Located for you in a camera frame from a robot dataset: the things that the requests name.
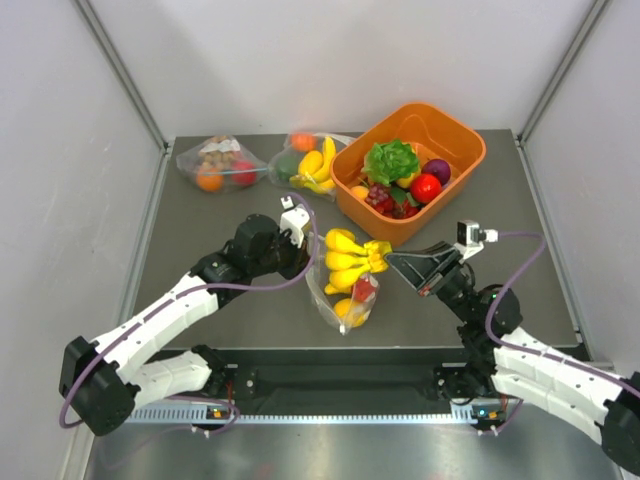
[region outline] purple plum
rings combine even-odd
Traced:
[[[424,167],[422,167],[422,173],[430,173],[438,179],[440,185],[443,187],[447,184],[451,178],[451,167],[441,158],[434,158],[429,160]]]

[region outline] grapes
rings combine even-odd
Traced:
[[[374,183],[369,188],[369,195],[365,198],[365,202],[371,205],[375,210],[386,212],[393,208],[393,200],[389,194],[391,187],[386,187],[380,183]]]

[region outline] metal frame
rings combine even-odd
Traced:
[[[108,33],[106,32],[104,26],[100,22],[100,19],[91,5],[90,0],[72,0],[72,3],[78,9],[78,12],[93,35],[97,45],[105,55],[106,61],[112,67],[114,74],[118,78],[122,88],[124,89],[126,95],[131,101],[132,106],[140,116],[142,122],[147,128],[149,134],[156,142],[158,147],[162,149],[161,160],[158,164],[158,170],[156,172],[154,184],[151,188],[151,192],[149,194],[148,204],[146,208],[146,213],[141,224],[140,231],[138,232],[137,240],[136,240],[136,248],[134,251],[133,259],[131,265],[129,267],[129,275],[126,282],[126,285],[123,289],[121,306],[119,309],[119,318],[120,321],[124,321],[130,317],[131,312],[133,310],[133,303],[135,299],[135,292],[137,291],[140,276],[142,272],[142,266],[144,264],[144,259],[146,257],[147,246],[149,244],[149,237],[151,233],[151,229],[155,220],[155,214],[157,212],[157,208],[159,205],[160,192],[162,191],[162,187],[164,185],[165,178],[165,170],[168,162],[168,158],[170,157],[170,145],[165,140],[160,128],[158,127],[153,115],[149,111],[149,108],[144,102],[140,91],[138,90],[135,82],[131,78],[124,62],[122,61],[117,49],[113,45]],[[529,180],[529,184],[531,187],[532,194],[534,196],[534,200],[536,202],[536,207],[538,209],[538,213],[540,215],[540,219],[545,230],[545,234],[549,240],[551,246],[551,253],[553,261],[556,265],[556,270],[560,277],[560,283],[563,287],[563,293],[568,303],[569,312],[572,317],[572,321],[574,325],[579,325],[579,319],[581,318],[579,306],[575,300],[575,293],[571,287],[571,283],[569,282],[566,274],[566,264],[560,253],[560,250],[557,247],[557,235],[555,233],[554,227],[551,224],[549,217],[547,215],[547,207],[544,204],[544,201],[540,195],[540,186],[537,181],[534,168],[531,164],[530,157],[527,152],[526,142],[531,137],[532,132],[535,130],[537,124],[540,119],[544,115],[545,111],[549,107],[552,102],[555,94],[559,90],[562,85],[567,73],[571,69],[571,66],[574,64],[576,58],[584,48],[586,41],[593,33],[595,27],[597,26],[598,21],[604,15],[607,6],[611,3],[611,0],[594,0],[583,18],[578,31],[576,32],[573,40],[570,45],[564,52],[560,63],[558,64],[556,70],[551,76],[549,82],[547,83],[545,89],[543,90],[539,100],[536,102],[535,107],[533,108],[531,114],[529,115],[525,126],[517,136],[516,143],[521,153],[523,165],[525,168],[525,172],[527,174],[527,178]],[[271,355],[277,355],[276,352],[271,352]],[[453,360],[453,358],[457,357],[458,352],[448,352],[447,355],[449,358]],[[255,354],[255,352],[251,351],[243,351],[241,355],[251,356]],[[65,460],[63,462],[63,466],[58,474],[59,479],[73,479],[73,480],[81,480],[84,478],[84,474],[87,467],[87,462],[89,459],[89,453],[91,451],[91,447],[93,444],[93,435],[86,427],[80,427],[74,432],[74,436],[69,445],[69,449]]]
[[[578,31],[575,33],[573,40],[571,40],[571,43],[562,55],[560,63],[553,72],[553,75],[551,75],[551,78],[542,91],[540,98],[529,114],[529,118],[527,118],[527,121],[522,128],[522,132],[520,132],[520,134],[517,136],[520,143],[524,144],[529,140],[529,138],[531,138],[531,134],[544,115],[544,112],[549,107],[549,104],[553,100],[553,97],[555,97],[558,89],[567,76],[567,73],[569,73],[569,70],[575,63],[576,58],[578,58],[578,55],[584,48],[587,40],[591,36],[591,33],[593,33],[594,28],[596,27],[598,21],[604,15],[605,10],[609,6],[609,4],[611,4],[611,0],[592,1],[591,7],[587,11],[585,17],[582,19],[582,22],[580,23]]]
[[[129,97],[131,105],[140,116],[142,123],[144,123],[145,127],[149,131],[151,138],[153,138],[153,140],[158,144],[158,147],[166,150],[169,147],[168,142],[162,135],[162,131],[158,127],[153,115],[151,115],[151,112],[145,104],[138,87],[136,87],[135,82],[131,78],[131,74],[127,70],[122,58],[120,58],[120,54],[113,45],[113,42],[109,38],[104,26],[100,22],[98,14],[91,5],[91,2],[89,0],[72,0],[72,2],[78,9],[85,25],[93,35],[96,44],[100,47],[102,53],[104,53],[107,63],[109,63],[113,69],[113,73],[116,75],[120,85],[122,85],[127,97]]]

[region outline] gray wall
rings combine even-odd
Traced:
[[[0,14],[0,464],[54,478],[62,351],[116,324],[159,150],[69,0]]]
[[[529,143],[588,337],[640,370],[640,2],[611,2]]]
[[[591,0],[92,3],[172,137],[361,131],[416,99],[517,131]]]

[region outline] strawberry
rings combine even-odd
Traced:
[[[382,206],[382,208],[384,208],[385,212],[390,212],[391,210],[393,210],[395,202],[393,201],[393,198],[387,197],[387,199],[380,203],[380,205]]]

